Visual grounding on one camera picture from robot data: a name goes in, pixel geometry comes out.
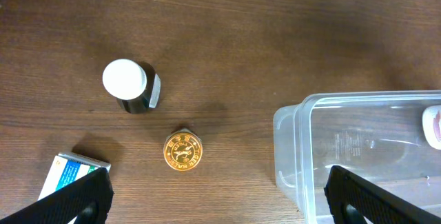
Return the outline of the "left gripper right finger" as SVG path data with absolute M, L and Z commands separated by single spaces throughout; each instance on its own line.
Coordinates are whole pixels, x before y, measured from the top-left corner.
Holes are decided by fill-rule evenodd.
M 324 188 L 334 223 L 431 223 L 440 217 L 391 194 L 349 170 L 335 165 Z

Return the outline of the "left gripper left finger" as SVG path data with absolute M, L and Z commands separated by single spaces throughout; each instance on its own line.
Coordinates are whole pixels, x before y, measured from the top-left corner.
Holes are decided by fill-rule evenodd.
M 99 168 L 49 196 L 1 219 L 1 224 L 84 223 L 104 224 L 114 192 L 109 174 Z

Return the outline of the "gold lid balm jar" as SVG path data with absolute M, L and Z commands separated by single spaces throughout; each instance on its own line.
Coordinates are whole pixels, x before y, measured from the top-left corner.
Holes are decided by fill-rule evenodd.
M 170 134 L 163 147 L 166 163 L 179 172 L 194 169 L 200 163 L 202 155 L 201 139 L 187 128 L 181 128 Z

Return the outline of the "white spray bottle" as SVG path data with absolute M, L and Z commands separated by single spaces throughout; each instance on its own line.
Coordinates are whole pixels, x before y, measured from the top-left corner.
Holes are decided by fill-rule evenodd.
M 430 106 L 424 110 L 422 127 L 428 144 L 434 149 L 441 150 L 439 105 Z

